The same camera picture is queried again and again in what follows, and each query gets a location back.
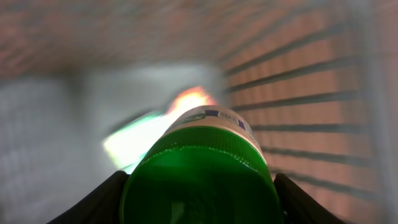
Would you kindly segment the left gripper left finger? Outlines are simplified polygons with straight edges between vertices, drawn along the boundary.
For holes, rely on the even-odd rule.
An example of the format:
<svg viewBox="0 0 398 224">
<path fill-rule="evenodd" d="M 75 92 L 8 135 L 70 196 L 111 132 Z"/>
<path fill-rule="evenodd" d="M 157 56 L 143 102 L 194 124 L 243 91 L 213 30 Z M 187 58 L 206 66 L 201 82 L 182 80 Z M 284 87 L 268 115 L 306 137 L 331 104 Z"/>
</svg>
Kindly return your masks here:
<svg viewBox="0 0 398 224">
<path fill-rule="evenodd" d="M 48 224 L 119 224 L 119 204 L 129 174 L 117 171 Z"/>
</svg>

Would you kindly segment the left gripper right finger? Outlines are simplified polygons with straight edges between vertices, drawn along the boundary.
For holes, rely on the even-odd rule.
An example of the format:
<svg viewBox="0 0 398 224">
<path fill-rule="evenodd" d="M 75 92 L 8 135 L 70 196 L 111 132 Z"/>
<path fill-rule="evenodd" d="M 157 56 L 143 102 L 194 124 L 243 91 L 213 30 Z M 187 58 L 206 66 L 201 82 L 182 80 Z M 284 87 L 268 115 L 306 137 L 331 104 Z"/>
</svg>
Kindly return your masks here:
<svg viewBox="0 0 398 224">
<path fill-rule="evenodd" d="M 276 174 L 274 186 L 284 211 L 284 224 L 345 224 L 285 174 Z"/>
</svg>

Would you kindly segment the teal tissue pack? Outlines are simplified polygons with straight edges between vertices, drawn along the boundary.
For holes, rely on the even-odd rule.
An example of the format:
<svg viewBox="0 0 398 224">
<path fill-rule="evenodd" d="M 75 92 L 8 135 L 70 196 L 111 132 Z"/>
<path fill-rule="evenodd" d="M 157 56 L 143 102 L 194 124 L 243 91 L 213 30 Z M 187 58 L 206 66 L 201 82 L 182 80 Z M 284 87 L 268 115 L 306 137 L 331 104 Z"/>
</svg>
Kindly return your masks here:
<svg viewBox="0 0 398 224">
<path fill-rule="evenodd" d="M 117 169 L 131 174 L 176 119 L 174 115 L 157 110 L 136 116 L 103 139 L 104 151 Z"/>
</svg>

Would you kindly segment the green lid jar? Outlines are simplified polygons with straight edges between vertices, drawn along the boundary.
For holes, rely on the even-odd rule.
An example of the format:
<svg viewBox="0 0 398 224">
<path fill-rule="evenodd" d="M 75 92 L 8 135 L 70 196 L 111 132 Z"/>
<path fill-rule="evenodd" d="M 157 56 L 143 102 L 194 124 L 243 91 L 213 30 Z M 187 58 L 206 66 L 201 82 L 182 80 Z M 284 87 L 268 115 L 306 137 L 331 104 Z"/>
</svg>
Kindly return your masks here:
<svg viewBox="0 0 398 224">
<path fill-rule="evenodd" d="M 267 162 L 247 122 L 222 106 L 181 115 L 129 176 L 121 223 L 284 221 Z"/>
</svg>

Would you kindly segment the orange snack packet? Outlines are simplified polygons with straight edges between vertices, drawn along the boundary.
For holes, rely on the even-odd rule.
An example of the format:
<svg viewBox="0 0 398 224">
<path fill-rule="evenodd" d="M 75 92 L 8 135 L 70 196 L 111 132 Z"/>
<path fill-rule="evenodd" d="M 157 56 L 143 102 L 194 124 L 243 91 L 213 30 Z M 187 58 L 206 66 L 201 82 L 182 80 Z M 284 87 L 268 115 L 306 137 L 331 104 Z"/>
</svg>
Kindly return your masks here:
<svg viewBox="0 0 398 224">
<path fill-rule="evenodd" d="M 192 108 L 206 105 L 217 105 L 217 101 L 201 86 L 195 86 L 180 92 L 172 100 L 165 114 L 180 116 Z"/>
</svg>

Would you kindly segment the grey plastic mesh basket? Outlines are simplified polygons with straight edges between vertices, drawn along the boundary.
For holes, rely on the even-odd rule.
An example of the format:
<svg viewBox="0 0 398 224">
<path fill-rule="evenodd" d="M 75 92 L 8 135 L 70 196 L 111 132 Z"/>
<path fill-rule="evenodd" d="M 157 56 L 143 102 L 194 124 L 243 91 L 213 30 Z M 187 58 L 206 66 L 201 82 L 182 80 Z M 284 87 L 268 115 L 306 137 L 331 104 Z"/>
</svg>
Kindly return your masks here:
<svg viewBox="0 0 398 224">
<path fill-rule="evenodd" d="M 102 141 L 201 86 L 346 223 L 397 222 L 396 1 L 1 2 L 1 222 L 118 169 Z"/>
</svg>

